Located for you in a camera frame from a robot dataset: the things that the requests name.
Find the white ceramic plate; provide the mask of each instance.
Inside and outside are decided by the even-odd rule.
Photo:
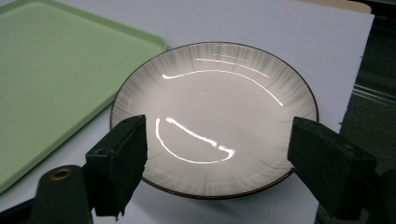
[[[169,50],[125,81],[111,127],[147,116],[150,185],[193,198],[230,198],[290,174],[292,119],[318,120],[303,78],[274,55],[233,43]]]

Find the white surface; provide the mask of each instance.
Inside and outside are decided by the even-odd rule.
[[[285,178],[294,117],[318,120],[301,76],[265,51],[224,42],[172,49],[123,84],[111,127],[146,115],[143,177],[178,194],[230,197]]]
[[[9,2],[0,0],[0,5]],[[339,131],[361,63],[373,15],[298,1],[63,0],[115,21],[163,36],[170,48],[231,41],[267,50],[294,67],[312,88],[319,120]],[[84,154],[108,132],[108,110],[0,195],[0,211],[35,195],[51,168],[84,163]],[[196,201],[141,183],[119,223],[313,223],[318,202],[292,175],[246,198]],[[114,218],[95,218],[112,223]]]

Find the table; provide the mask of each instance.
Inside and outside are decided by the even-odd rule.
[[[0,0],[0,5],[10,2]],[[318,102],[319,121],[336,132],[358,74],[374,15],[292,0],[62,0],[68,5],[164,37],[169,48],[228,41],[269,51],[294,67]],[[11,189],[0,211],[35,196],[38,178],[85,153],[109,131],[110,107]],[[247,197],[225,201],[181,198],[141,183],[118,223],[313,223],[318,202],[296,175]],[[114,217],[93,216],[94,223]]]

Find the light green plastic tray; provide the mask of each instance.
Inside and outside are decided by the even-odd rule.
[[[156,35],[57,2],[0,7],[0,192],[109,105],[139,65],[165,50]]]

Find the plate rim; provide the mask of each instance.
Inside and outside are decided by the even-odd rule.
[[[315,94],[312,92],[311,87],[308,85],[308,83],[306,82],[306,80],[303,78],[303,76],[293,67],[291,66],[289,63],[285,62],[284,60],[282,60],[281,58],[277,57],[275,54],[270,53],[266,50],[263,49],[259,49],[256,47],[252,47],[250,45],[246,45],[246,44],[240,44],[240,43],[235,43],[235,42],[227,42],[227,41],[205,41],[205,42],[196,42],[196,43],[191,43],[191,44],[187,44],[187,45],[183,45],[183,46],[179,46],[173,49],[168,49],[152,58],[150,58],[149,60],[147,60],[146,62],[142,63],[140,66],[138,66],[122,83],[122,85],[120,86],[119,90],[117,91],[117,94],[114,98],[114,102],[111,105],[111,110],[110,110],[110,121],[109,121],[109,126],[110,126],[110,130],[113,127],[113,123],[112,123],[112,118],[113,118],[113,111],[115,108],[115,103],[119,97],[119,94],[123,88],[123,86],[125,85],[125,83],[129,80],[129,78],[131,78],[131,76],[134,75],[134,73],[136,71],[138,71],[141,67],[145,66],[147,63],[150,63],[152,60],[154,60],[157,57],[161,57],[162,55],[168,53],[169,51],[174,51],[174,50],[178,50],[181,48],[186,48],[186,47],[190,47],[190,46],[197,46],[197,45],[204,45],[204,44],[222,44],[222,45],[236,45],[236,46],[240,46],[240,47],[245,47],[245,48],[250,48],[250,49],[256,49],[259,51],[262,51],[264,53],[267,53],[269,55],[271,55],[272,57],[277,58],[278,60],[280,60],[282,63],[284,63],[285,65],[287,65],[289,68],[291,68],[296,75],[298,75],[300,77],[300,79],[303,81],[303,83],[305,84],[305,86],[308,88],[309,92],[311,93],[312,99],[314,101],[314,105],[315,105],[315,110],[316,110],[316,122],[319,122],[319,111],[318,111],[318,102],[317,99],[315,97]],[[260,188],[257,189],[252,189],[249,191],[245,191],[245,192],[241,192],[241,193],[235,193],[235,194],[226,194],[226,195],[215,195],[215,196],[207,196],[207,195],[198,195],[198,194],[189,194],[189,193],[184,193],[184,192],[180,192],[177,190],[173,190],[173,189],[169,189],[169,188],[165,188],[161,185],[155,184],[152,181],[146,179],[145,177],[142,176],[142,180],[149,184],[150,186],[154,187],[155,189],[159,189],[162,191],[165,191],[167,193],[176,195],[176,196],[180,196],[180,197],[184,197],[184,198],[192,198],[192,199],[199,199],[199,200],[223,200],[223,199],[234,199],[234,198],[241,198],[241,197],[245,197],[248,195],[252,195],[261,191],[264,191],[266,189],[269,189],[279,183],[281,183],[283,180],[287,179],[291,174],[293,174],[293,169],[292,167],[290,168],[290,170],[285,173],[284,175],[282,175],[280,178],[278,178],[277,180],[271,182],[270,184],[264,185]]]

